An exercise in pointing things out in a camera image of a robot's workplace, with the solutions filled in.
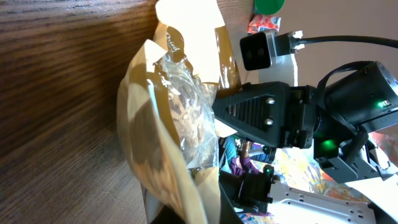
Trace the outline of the brown white snack bag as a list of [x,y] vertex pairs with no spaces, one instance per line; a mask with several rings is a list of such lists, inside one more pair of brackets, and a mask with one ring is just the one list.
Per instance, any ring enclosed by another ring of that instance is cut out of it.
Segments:
[[149,223],[220,223],[215,96],[239,88],[216,1],[158,1],[154,36],[131,60],[117,97],[117,130]]

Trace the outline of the red tissue pack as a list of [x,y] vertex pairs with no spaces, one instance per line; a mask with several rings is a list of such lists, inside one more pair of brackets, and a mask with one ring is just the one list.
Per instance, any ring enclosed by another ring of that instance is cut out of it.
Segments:
[[278,32],[280,29],[280,22],[280,17],[256,14],[249,23],[248,33],[255,34],[265,30],[276,30]]

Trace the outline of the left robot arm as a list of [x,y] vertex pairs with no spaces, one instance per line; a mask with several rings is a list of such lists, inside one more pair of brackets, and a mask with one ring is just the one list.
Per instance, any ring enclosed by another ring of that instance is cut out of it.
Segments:
[[326,197],[289,187],[266,166],[241,177],[220,171],[220,223],[242,223],[241,213],[270,215],[277,223],[397,223],[375,203]]

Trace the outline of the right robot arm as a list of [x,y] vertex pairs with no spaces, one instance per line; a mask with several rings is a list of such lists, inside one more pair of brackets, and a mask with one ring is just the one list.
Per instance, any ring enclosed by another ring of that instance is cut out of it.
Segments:
[[397,80],[379,62],[358,61],[336,69],[346,76],[329,85],[292,87],[283,82],[245,84],[218,98],[218,120],[242,137],[268,147],[313,149],[321,169],[339,183],[380,177],[369,134],[397,123]]

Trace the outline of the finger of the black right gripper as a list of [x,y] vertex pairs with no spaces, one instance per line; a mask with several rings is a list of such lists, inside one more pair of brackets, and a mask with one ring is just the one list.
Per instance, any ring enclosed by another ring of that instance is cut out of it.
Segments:
[[245,138],[281,147],[289,92],[284,82],[247,83],[242,91],[214,101],[215,118]]

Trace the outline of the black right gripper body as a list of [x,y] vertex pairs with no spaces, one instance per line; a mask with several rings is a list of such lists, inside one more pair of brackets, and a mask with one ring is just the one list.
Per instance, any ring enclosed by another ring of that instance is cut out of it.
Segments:
[[300,149],[312,146],[317,122],[316,88],[313,86],[290,87],[287,115],[287,145]]

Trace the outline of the green lid jar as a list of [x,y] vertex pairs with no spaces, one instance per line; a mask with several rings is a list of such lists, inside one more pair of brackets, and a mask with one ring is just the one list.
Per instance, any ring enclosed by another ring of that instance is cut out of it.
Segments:
[[255,0],[256,11],[260,14],[272,15],[280,11],[285,0]]

